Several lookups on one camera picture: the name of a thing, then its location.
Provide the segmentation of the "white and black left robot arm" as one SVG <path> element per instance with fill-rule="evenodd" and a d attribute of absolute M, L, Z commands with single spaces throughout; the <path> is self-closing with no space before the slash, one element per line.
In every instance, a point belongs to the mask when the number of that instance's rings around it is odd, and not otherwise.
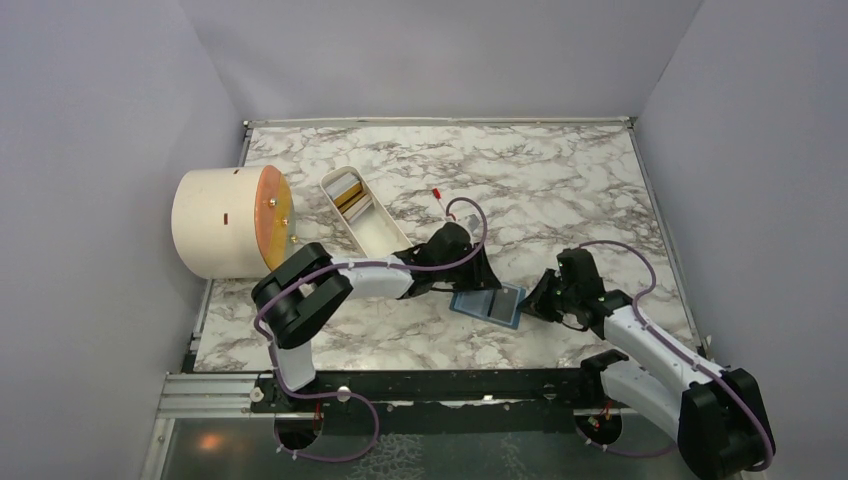
<path fill-rule="evenodd" d="M 251 291 L 259 331 L 271 343 L 279 401 L 294 411 L 313 401 L 311 341 L 345 301 L 405 300 L 438 283 L 455 293 L 501 286 L 482 243 L 453 222 L 427 242 L 383 258 L 336 257 L 318 242 L 302 247 Z"/>

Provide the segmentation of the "blue leather card holder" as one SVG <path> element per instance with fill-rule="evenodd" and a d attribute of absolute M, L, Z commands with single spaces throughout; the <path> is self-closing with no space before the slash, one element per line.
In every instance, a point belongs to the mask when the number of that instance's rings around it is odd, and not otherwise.
<path fill-rule="evenodd" d="M 504 286 L 520 288 L 520 302 L 526 297 L 526 290 L 523 287 L 504 283 L 501 288 L 503 288 Z M 521 318 L 521 313 L 517 310 L 518 304 L 520 302 L 516 305 L 514 323 L 510 326 L 497 323 L 489 317 L 488 313 L 490 304 L 492 301 L 493 293 L 496 290 L 499 289 L 455 293 L 451 299 L 450 310 L 455 313 L 482 320 L 484 322 L 488 322 L 503 328 L 517 330 Z"/>

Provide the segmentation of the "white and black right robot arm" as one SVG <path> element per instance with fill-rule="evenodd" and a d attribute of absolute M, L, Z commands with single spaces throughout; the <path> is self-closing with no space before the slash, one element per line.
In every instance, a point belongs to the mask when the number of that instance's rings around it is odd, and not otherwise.
<path fill-rule="evenodd" d="M 520 303 L 522 313 L 552 323 L 566 315 L 612 349 L 584 360 L 579 398 L 600 407 L 623 403 L 667 434 L 700 479 L 764 471 L 776 445 L 756 379 L 689 349 L 639 307 L 644 291 L 609 290 L 586 245 L 563 250 Z"/>

